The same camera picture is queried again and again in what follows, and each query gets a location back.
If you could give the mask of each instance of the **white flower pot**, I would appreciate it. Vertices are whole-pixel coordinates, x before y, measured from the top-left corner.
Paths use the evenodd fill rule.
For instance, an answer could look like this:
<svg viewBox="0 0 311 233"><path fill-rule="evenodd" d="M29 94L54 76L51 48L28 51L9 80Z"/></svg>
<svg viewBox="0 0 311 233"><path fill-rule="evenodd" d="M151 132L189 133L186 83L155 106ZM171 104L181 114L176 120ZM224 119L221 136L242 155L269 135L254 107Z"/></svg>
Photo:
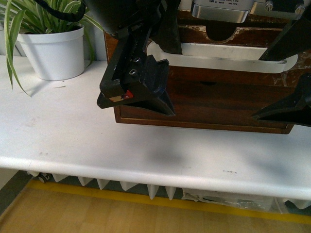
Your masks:
<svg viewBox="0 0 311 233"><path fill-rule="evenodd" d="M54 34L19 34L20 42L35 72L49 81L70 79L84 71L84 28Z"/></svg>

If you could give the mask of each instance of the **yellow stripe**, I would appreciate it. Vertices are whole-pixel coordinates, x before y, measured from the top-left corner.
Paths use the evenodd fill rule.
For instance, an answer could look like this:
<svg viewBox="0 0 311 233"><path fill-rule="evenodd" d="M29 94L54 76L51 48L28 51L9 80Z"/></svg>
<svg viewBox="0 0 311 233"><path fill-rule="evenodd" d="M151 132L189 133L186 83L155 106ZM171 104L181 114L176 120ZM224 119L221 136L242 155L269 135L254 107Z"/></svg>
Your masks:
<svg viewBox="0 0 311 233"><path fill-rule="evenodd" d="M120 200L135 202L141 204L157 205L157 206L166 206L172 208L188 209L188 210L198 210L206 212L214 212L219 214L229 214L229 215L238 215L238 216L247 216L247 217L258 217L278 221L287 221L295 222L302 224L311 225L311 216L295 215L295 214L273 214L273 213L264 213L250 210L242 210L238 208L209 204L203 202L194 202L186 200L169 200L168 198L159 198L155 197L153 200L150 200L149 196L124 193L110 190L100 190L97 188L86 188L81 186L73 186L69 184L62 183L53 183L47 182L42 183L36 180L30 180L27 184L28 188L48 190L60 193L76 194L87 197L103 198L110 200Z"/></svg>

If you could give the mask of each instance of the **white tray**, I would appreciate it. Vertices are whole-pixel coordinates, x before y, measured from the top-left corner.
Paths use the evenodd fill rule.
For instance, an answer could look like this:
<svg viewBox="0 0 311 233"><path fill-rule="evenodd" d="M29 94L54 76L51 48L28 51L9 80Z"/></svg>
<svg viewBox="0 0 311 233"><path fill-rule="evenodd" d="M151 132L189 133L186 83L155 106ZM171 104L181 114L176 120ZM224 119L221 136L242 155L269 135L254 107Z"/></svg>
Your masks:
<svg viewBox="0 0 311 233"><path fill-rule="evenodd" d="M248 71L258 73L282 73L291 69L297 62L294 55L279 62L259 61L266 48L210 45L181 44L183 55L169 54L152 42L147 54L153 55L157 61L168 59L171 66Z"/></svg>

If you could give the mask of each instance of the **white radiator fin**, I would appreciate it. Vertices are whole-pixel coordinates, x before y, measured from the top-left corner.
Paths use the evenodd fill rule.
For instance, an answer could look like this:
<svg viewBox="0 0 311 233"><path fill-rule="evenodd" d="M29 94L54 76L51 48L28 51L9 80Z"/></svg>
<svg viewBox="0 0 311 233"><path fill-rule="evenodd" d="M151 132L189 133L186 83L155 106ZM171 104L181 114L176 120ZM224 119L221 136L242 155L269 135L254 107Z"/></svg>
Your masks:
<svg viewBox="0 0 311 233"><path fill-rule="evenodd" d="M82 186L86 186L93 178L78 176L78 179L79 179Z"/></svg>
<svg viewBox="0 0 311 233"><path fill-rule="evenodd" d="M131 183L131 182L124 182L124 181L120 181L121 187L124 191L129 190L130 188L134 187L135 185L137 185L138 183Z"/></svg>
<svg viewBox="0 0 311 233"><path fill-rule="evenodd" d="M173 200L175 191L176 191L176 187L165 187L165 190L167 192L167 196L169 196L170 200Z"/></svg>
<svg viewBox="0 0 311 233"><path fill-rule="evenodd" d="M105 186L108 184L109 180L103 180L103 179L97 179L98 186L100 190L105 188Z"/></svg>
<svg viewBox="0 0 311 233"><path fill-rule="evenodd" d="M38 176L38 174L39 174L39 172L34 172L34 171L27 171L27 173L32 174L33 176ZM68 177L68 175L63 175L63 174L55 174L54 173L52 175L53 175L53 178L56 182L60 182L64 178ZM91 180L93 180L93 178L87 178L87 177L78 177L78 179L79 179L82 186L87 185ZM105 186L110 181L110 180L104 180L104 179L96 179L96 180L97 180L98 186L101 190L104 189ZM124 191L127 191L130 188L137 185L138 183L120 181L120 184L121 184L122 189ZM147 188L148 188L149 197L152 200L156 196L156 193L159 189L159 185L147 184ZM172 200L174 197L175 191L176 191L176 187L166 186L165 190L167 192L169 199Z"/></svg>
<svg viewBox="0 0 311 233"><path fill-rule="evenodd" d="M154 185L154 184L148 184L147 188L148 188L148 192L149 192L149 197L152 200L156 196L156 192L159 189L159 186Z"/></svg>
<svg viewBox="0 0 311 233"><path fill-rule="evenodd" d="M56 182L60 182L61 180L67 177L67 175L60 175L60 174L52 174L52 175Z"/></svg>

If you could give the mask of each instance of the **black cable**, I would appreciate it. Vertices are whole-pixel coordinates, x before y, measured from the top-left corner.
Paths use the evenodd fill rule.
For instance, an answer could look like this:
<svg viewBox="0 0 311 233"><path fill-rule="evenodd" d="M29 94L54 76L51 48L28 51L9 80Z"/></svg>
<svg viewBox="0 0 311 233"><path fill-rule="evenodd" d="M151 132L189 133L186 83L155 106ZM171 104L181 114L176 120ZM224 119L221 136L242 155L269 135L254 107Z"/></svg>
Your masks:
<svg viewBox="0 0 311 233"><path fill-rule="evenodd" d="M74 14L74 13L63 13L63 12L59 12L57 10L54 10L44 0L34 0L34 1L36 3L38 3L40 6L42 6L52 16L54 16L58 19L61 19L61 20L68 21L68 22L80 21L86 12L86 6L83 2L80 4L80 7L79 7L77 13Z"/></svg>

